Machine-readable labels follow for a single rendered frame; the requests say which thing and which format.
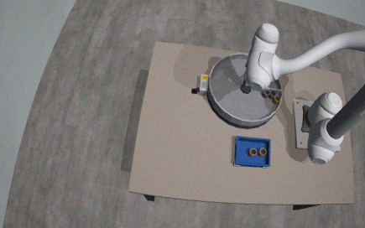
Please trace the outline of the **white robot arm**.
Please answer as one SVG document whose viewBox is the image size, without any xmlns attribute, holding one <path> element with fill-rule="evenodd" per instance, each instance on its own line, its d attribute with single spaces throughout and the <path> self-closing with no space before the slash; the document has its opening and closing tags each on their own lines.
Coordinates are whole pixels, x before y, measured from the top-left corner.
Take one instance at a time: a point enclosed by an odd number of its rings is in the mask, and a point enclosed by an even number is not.
<svg viewBox="0 0 365 228">
<path fill-rule="evenodd" d="M 274 54 L 278 41 L 279 31 L 270 23 L 263 23 L 253 36 L 246 78 L 254 90 L 265 90 L 281 75 L 303 70 L 339 49 L 365 52 L 365 29 L 333 35 L 290 60 L 282 60 Z M 365 85 L 344 107 L 338 94 L 326 92 L 311 107 L 303 105 L 302 108 L 301 131 L 309 133 L 309 158 L 313 163 L 328 163 L 344 134 L 365 117 Z"/>
</svg>

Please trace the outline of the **blue shallow tray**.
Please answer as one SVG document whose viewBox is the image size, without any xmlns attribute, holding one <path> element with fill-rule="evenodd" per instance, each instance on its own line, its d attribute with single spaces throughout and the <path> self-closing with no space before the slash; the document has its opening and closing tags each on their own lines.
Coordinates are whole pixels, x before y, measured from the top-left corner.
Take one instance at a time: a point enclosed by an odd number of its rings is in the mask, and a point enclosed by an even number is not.
<svg viewBox="0 0 365 228">
<path fill-rule="evenodd" d="M 271 139 L 237 136 L 237 138 L 235 138 L 236 159 L 234 158 L 233 166 L 257 168 L 270 167 L 270 145 Z M 257 150 L 257 154 L 252 158 L 248 156 L 248 152 L 251 148 L 255 148 Z M 260 148 L 265 148 L 267 151 L 267 153 L 262 157 L 258 156 L 258 150 Z"/>
</svg>

